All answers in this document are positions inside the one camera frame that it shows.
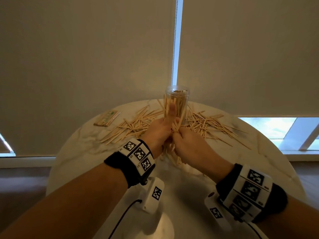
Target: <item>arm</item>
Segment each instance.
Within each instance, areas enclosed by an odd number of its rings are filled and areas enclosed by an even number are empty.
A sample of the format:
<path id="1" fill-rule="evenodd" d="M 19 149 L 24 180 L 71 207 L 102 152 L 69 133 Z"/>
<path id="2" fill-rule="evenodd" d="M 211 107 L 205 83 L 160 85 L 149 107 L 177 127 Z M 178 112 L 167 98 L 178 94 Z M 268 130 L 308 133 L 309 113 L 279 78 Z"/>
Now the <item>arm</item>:
<path id="1" fill-rule="evenodd" d="M 141 137 L 154 159 L 172 134 L 175 117 L 176 107 L 171 104 L 165 121 L 153 121 Z M 122 171 L 102 163 L 38 202 L 10 225 L 0 239 L 92 238 L 127 188 Z"/>
<path id="2" fill-rule="evenodd" d="M 216 183 L 233 169 L 233 164 L 220 157 L 201 136 L 183 127 L 180 133 L 173 134 L 173 141 L 184 163 Z M 316 209 L 288 195 L 288 205 L 283 212 L 270 215 L 257 225 L 271 239 L 317 238 L 318 221 L 319 212 Z"/>

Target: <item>marble table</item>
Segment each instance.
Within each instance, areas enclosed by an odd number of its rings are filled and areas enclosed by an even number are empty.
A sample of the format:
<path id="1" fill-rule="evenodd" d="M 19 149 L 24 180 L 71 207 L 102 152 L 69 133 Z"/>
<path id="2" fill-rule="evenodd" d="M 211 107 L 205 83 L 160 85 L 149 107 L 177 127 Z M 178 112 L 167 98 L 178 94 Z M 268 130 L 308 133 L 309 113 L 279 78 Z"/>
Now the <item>marble table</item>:
<path id="1" fill-rule="evenodd" d="M 93 126 L 97 117 L 86 122 L 66 141 L 58 153 L 50 172 L 47 194 L 68 181 L 90 170 L 111 155 L 122 144 L 100 143 L 114 126 L 123 118 L 131 120 L 135 112 L 150 105 L 151 110 L 159 109 L 156 100 L 145 100 L 120 105 L 115 110 L 121 112 L 109 128 Z M 233 130 L 249 150 L 225 135 L 229 146 L 222 141 L 206 139 L 209 145 L 223 158 L 232 163 L 249 164 L 263 173 L 269 174 L 275 183 L 282 186 L 292 196 L 306 201 L 301 182 L 287 158 L 278 148 L 255 128 L 242 120 L 216 108 L 194 103 L 196 111 L 204 114 L 223 114 L 220 121 L 238 128 Z M 159 209 L 153 215 L 132 207 L 112 238 L 257 238 L 245 224 L 236 225 L 233 232 L 225 233 L 209 214 L 204 205 L 205 197 L 214 188 L 214 182 L 203 175 L 190 175 L 174 167 L 167 159 L 158 160 L 151 176 L 159 177 L 165 183 Z M 112 229 L 130 203 L 138 198 L 140 186 L 131 187 L 115 207 L 109 218 L 94 238 L 108 238 Z"/>

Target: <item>person's right hand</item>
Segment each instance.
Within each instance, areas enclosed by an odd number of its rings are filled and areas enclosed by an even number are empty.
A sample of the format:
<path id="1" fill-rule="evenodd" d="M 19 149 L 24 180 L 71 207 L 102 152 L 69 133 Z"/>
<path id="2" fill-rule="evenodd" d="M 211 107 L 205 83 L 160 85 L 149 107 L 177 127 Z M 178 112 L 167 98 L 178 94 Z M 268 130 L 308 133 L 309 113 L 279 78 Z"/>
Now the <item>person's right hand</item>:
<path id="1" fill-rule="evenodd" d="M 233 164 L 220 157 L 202 136 L 185 127 L 180 127 L 179 132 L 174 132 L 173 142 L 176 154 L 183 163 L 201 171 L 216 183 L 233 169 Z"/>

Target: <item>clear plastic jar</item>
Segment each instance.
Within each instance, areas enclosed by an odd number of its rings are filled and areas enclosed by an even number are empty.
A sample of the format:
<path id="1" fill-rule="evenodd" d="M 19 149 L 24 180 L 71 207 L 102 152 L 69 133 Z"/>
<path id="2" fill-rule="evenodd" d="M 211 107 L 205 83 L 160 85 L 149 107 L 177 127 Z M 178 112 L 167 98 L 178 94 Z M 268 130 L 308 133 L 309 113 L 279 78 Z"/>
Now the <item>clear plastic jar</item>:
<path id="1" fill-rule="evenodd" d="M 185 123 L 187 115 L 189 89 L 180 85 L 172 85 L 167 87 L 164 94 L 164 117 L 168 114 L 169 104 L 171 102 L 176 104 L 177 117 L 182 119 L 182 124 Z"/>

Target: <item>black cable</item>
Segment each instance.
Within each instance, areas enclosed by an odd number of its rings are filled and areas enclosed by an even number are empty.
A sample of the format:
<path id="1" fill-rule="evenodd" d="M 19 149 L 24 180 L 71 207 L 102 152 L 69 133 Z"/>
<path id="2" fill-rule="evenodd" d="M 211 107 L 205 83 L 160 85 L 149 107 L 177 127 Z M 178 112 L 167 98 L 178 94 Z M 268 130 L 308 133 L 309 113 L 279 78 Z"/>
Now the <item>black cable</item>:
<path id="1" fill-rule="evenodd" d="M 110 239 L 112 237 L 112 235 L 114 234 L 115 230 L 117 229 L 118 225 L 120 224 L 121 220 L 123 219 L 123 217 L 125 216 L 126 212 L 132 207 L 132 205 L 134 205 L 136 202 L 141 203 L 142 200 L 141 199 L 137 199 L 136 201 L 133 201 L 132 204 L 130 204 L 130 206 L 126 209 L 126 211 L 123 213 L 123 215 L 121 216 L 121 218 L 119 219 L 119 221 L 117 222 L 117 225 L 114 227 L 112 233 L 110 234 L 110 236 L 108 237 L 108 239 Z"/>
<path id="2" fill-rule="evenodd" d="M 247 223 L 247 225 L 249 225 L 250 228 L 254 230 L 254 232 L 257 234 L 257 236 L 258 236 L 260 239 L 263 239 L 263 238 L 259 235 L 259 233 L 255 230 L 255 228 L 253 228 L 252 225 L 250 225 L 250 224 L 248 224 L 248 223 Z"/>

